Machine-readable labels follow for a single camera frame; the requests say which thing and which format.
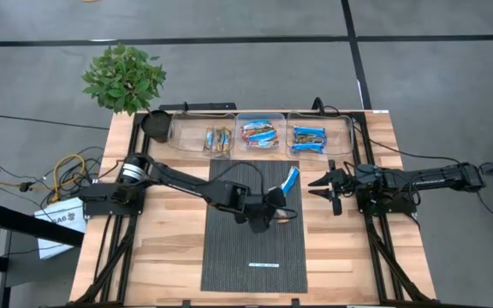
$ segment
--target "green leaves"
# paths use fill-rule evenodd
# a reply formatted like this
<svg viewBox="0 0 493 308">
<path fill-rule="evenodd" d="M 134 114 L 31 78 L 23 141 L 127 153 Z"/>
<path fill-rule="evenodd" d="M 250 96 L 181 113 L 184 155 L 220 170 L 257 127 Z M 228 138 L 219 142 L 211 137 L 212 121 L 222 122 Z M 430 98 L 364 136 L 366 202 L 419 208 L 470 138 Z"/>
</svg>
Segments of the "green leaves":
<svg viewBox="0 0 493 308">
<path fill-rule="evenodd" d="M 115 113 L 129 115 L 149 109 L 150 100 L 159 98 L 166 72 L 162 66 L 152 66 L 159 56 L 149 55 L 135 47 L 119 44 L 108 47 L 102 56 L 96 56 L 81 78 L 87 83 L 83 92 L 96 99 L 98 106 Z"/>
<path fill-rule="evenodd" d="M 113 50 L 113 53 L 116 54 L 116 55 L 118 55 L 118 56 L 120 56 L 120 55 L 122 55 L 122 54 L 125 53 L 125 50 L 126 50 L 125 46 L 123 44 L 119 43 L 119 45 L 117 46 L 117 48 L 115 48 Z"/>
<path fill-rule="evenodd" d="M 114 98 L 120 98 L 122 96 L 125 96 L 126 93 L 119 89 L 111 89 L 108 91 L 108 94 L 110 94 Z"/>
<path fill-rule="evenodd" d="M 86 94 L 97 94 L 100 92 L 100 88 L 98 86 L 88 86 L 83 90 L 83 93 Z"/>
<path fill-rule="evenodd" d="M 138 87 L 136 88 L 137 92 L 144 92 L 147 90 L 147 88 L 150 87 L 150 81 L 148 80 L 142 80 L 139 84 Z"/>
</svg>

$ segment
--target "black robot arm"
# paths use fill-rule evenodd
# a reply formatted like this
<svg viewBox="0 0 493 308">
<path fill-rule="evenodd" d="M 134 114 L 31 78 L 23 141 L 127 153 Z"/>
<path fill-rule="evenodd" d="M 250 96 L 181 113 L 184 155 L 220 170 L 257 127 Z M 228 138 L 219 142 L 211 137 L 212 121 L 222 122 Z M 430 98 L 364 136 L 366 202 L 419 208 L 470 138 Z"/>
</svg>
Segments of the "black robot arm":
<svg viewBox="0 0 493 308">
<path fill-rule="evenodd" d="M 331 171 L 308 186 L 331 184 L 332 190 L 311 190 L 310 193 L 330 199 L 335 215 L 342 213 L 342 204 L 338 198 L 340 195 L 354 194 L 357 198 L 367 201 L 361 202 L 365 208 L 360 210 L 366 210 L 373 215 L 383 212 L 401 212 L 410 215 L 416 212 L 416 205 L 419 204 L 418 191 L 451 188 L 475 193 L 485 187 L 477 167 L 470 163 L 414 171 L 386 169 L 368 164 L 354 167 L 346 163 L 346 172 L 333 166 L 331 163 Z M 348 166 L 354 168 L 355 175 L 349 172 Z"/>
<path fill-rule="evenodd" d="M 110 201 L 126 207 L 141 198 L 141 192 L 146 188 L 164 185 L 203 198 L 208 205 L 234 214 L 237 223 L 248 222 L 254 233 L 267 230 L 276 209 L 286 206 L 280 187 L 270 189 L 267 193 L 255 194 L 250 187 L 240 183 L 220 181 L 218 177 L 206 181 L 139 153 L 125 158 L 116 183 L 111 185 L 107 193 L 100 195 L 97 185 L 99 184 L 81 191 L 80 198 L 85 202 Z"/>
</svg>

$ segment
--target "gray mat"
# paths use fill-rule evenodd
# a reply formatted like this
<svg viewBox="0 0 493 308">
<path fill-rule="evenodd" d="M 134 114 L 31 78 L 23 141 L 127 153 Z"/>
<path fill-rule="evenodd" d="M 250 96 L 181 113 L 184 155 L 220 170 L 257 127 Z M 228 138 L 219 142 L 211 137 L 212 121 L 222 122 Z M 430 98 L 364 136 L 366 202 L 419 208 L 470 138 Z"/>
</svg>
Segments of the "gray mat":
<svg viewBox="0 0 493 308">
<path fill-rule="evenodd" d="M 212 160 L 211 178 L 237 161 Z M 248 161 L 264 174 L 265 191 L 280 185 L 298 162 Z M 259 193 L 260 177 L 251 167 L 238 165 L 222 180 L 236 181 Z M 306 248 L 301 212 L 300 177 L 287 194 L 287 207 L 298 217 L 286 224 L 273 222 L 262 234 L 248 223 L 235 223 L 233 215 L 209 207 L 206 212 L 205 251 L 201 291 L 307 293 Z M 252 267 L 249 264 L 279 264 Z"/>
</svg>

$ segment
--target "wooden tabletop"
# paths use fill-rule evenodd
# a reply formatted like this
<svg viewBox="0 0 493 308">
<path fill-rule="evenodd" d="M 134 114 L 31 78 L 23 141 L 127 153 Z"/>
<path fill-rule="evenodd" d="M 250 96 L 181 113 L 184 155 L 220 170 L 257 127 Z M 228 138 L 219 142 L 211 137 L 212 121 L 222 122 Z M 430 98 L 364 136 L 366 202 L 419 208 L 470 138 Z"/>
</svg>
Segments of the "wooden tabletop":
<svg viewBox="0 0 493 308">
<path fill-rule="evenodd" d="M 396 148 L 389 113 L 366 111 L 365 114 L 371 138 Z M 102 173 L 127 155 L 132 126 L 131 117 L 114 115 Z M 140 151 L 142 139 L 140 131 L 137 151 Z M 244 153 L 235 145 L 232 158 L 293 160 L 287 157 L 285 148 L 282 146 L 280 151 L 272 153 Z M 397 153 L 377 145 L 372 145 L 372 149 L 377 165 L 402 168 L 401 157 Z M 149 154 L 174 169 L 208 179 L 210 159 L 202 153 L 179 151 L 168 144 L 151 142 Z M 336 160 L 337 168 L 343 161 L 353 162 L 351 155 L 330 158 Z M 307 184 L 326 171 L 327 161 L 300 160 L 308 293 L 201 292 L 206 204 L 201 198 L 175 189 L 150 187 L 136 228 L 125 305 L 181 305 L 184 299 L 190 299 L 192 305 L 290 305 L 291 299 L 295 298 L 300 299 L 302 305 L 376 304 L 376 283 L 365 223 L 357 211 L 355 198 L 343 198 L 343 214 L 333 216 L 329 201 L 307 192 Z M 116 169 L 107 175 L 104 181 L 114 181 L 117 172 Z M 88 221 L 70 300 L 78 299 L 92 283 L 106 218 L 98 216 Z M 418 227 L 402 214 L 390 214 L 388 219 L 397 261 L 419 289 L 434 298 Z M 107 234 L 101 268 L 107 257 L 110 234 L 111 230 Z M 382 265 L 387 294 L 393 299 L 389 269 L 385 262 Z M 118 264 L 111 283 L 110 299 L 116 298 L 120 271 L 121 265 Z"/>
</svg>

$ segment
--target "plastic bin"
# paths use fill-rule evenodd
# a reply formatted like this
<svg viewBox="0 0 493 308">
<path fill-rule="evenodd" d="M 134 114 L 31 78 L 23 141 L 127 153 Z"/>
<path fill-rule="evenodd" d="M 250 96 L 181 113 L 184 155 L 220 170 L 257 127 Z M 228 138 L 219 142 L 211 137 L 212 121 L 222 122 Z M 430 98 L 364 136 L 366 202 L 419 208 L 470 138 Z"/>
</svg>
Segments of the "plastic bin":
<svg viewBox="0 0 493 308">
<path fill-rule="evenodd" d="M 225 127 L 231 133 L 229 138 L 229 150 L 218 151 L 216 148 L 216 129 Z M 213 142 L 209 151 L 204 151 L 206 132 L 213 129 Z M 205 115 L 188 112 L 176 112 L 172 115 L 169 127 L 169 139 L 167 144 L 181 151 L 198 153 L 199 157 L 230 158 L 235 138 L 235 115 Z"/>
<path fill-rule="evenodd" d="M 293 151 L 294 127 L 324 128 L 326 132 L 326 145 L 323 153 L 314 151 Z M 287 116 L 287 156 L 293 159 L 325 161 L 332 156 L 341 156 L 351 153 L 353 150 L 353 123 L 348 116 L 319 116 L 302 115 L 290 112 Z"/>
<path fill-rule="evenodd" d="M 241 137 L 241 128 L 248 122 L 259 120 L 268 120 L 273 125 L 276 130 L 277 140 L 279 141 L 277 145 L 265 149 L 248 147 L 247 142 Z M 240 113 L 237 115 L 235 124 L 235 146 L 240 151 L 279 151 L 282 146 L 285 146 L 285 127 L 286 121 L 284 115 L 280 113 Z"/>
</svg>

